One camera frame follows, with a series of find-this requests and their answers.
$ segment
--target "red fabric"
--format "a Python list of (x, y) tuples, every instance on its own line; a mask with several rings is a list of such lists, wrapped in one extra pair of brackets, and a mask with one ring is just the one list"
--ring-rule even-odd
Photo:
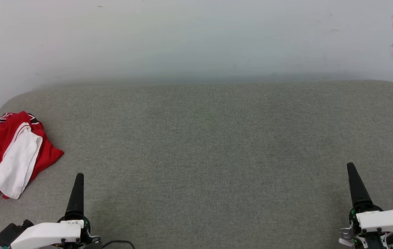
[(32, 181), (41, 171), (55, 163), (64, 152), (52, 145), (44, 132), (43, 124), (33, 115), (26, 112), (8, 112), (0, 118), (0, 162), (10, 143), (16, 139), (17, 129), (21, 129), (22, 126), (30, 126), (34, 134), (43, 138), (43, 143), (39, 149), (35, 167), (30, 177), (30, 181)]

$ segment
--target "red jersey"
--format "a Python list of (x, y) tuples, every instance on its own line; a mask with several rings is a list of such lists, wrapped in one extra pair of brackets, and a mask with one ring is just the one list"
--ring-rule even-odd
[(0, 118), (0, 190), (17, 199), (36, 175), (56, 162), (63, 151), (49, 142), (44, 127), (26, 112)]

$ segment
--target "gray upholstered table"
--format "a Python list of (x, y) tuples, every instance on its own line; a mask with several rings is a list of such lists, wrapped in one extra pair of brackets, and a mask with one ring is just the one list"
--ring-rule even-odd
[(393, 209), (393, 83), (62, 88), (0, 115), (21, 110), (65, 155), (0, 197), (0, 231), (56, 222), (78, 172), (92, 234), (138, 249), (344, 248), (350, 161)]

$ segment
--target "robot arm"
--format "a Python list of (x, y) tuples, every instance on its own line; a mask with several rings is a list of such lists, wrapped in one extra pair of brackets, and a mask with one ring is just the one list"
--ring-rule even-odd
[[(133, 244), (129, 241), (113, 241)], [(57, 223), (22, 226), (10, 224), (0, 233), (0, 246), (10, 249), (102, 249), (99, 236), (90, 235), (90, 221), (84, 216), (84, 175), (76, 176), (65, 215)]]
[(347, 164), (353, 208), (349, 228), (341, 229), (339, 243), (352, 248), (390, 249), (393, 247), (393, 210), (383, 211), (372, 203), (353, 163)]

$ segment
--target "white stripe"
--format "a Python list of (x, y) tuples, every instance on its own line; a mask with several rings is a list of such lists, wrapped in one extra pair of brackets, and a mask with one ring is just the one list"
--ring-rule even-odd
[(30, 115), (30, 114), (28, 114), (28, 115), (29, 115), (30, 118), (31, 118), (30, 121), (32, 121), (33, 119), (36, 119), (34, 115)]
[(0, 119), (3, 119), (3, 118), (5, 118), (5, 117), (7, 117), (7, 116), (9, 116), (9, 115), (11, 115), (11, 114), (10, 114), (9, 112), (6, 112), (4, 115), (1, 116)]
[(23, 130), (22, 128), (24, 126), (29, 126), (30, 127), (29, 123), (22, 123), (22, 124), (20, 124), (18, 126), (18, 129), (16, 129), (15, 135), (13, 136), (13, 139), (11, 140), (10, 144), (8, 145), (7, 149), (5, 150), (5, 152), (3, 154), (3, 159), (4, 159), (5, 154), (7, 154), (7, 151), (9, 150), (10, 146), (15, 142), (16, 137), (18, 136), (19, 132)]

